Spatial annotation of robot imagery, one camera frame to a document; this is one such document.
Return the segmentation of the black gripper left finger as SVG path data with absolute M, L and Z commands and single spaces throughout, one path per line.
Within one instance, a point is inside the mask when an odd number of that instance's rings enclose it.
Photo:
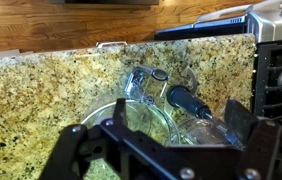
M 121 124 L 121 125 L 127 125 L 127 119 L 126 119 L 126 99 L 125 98 L 119 98 L 116 101 L 115 109 L 113 113 L 113 120 L 115 123 Z

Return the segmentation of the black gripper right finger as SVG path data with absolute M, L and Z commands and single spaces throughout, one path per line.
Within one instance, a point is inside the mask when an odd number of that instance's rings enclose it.
M 258 122 L 258 118 L 235 99 L 227 100 L 224 120 L 243 145 L 247 144 Z

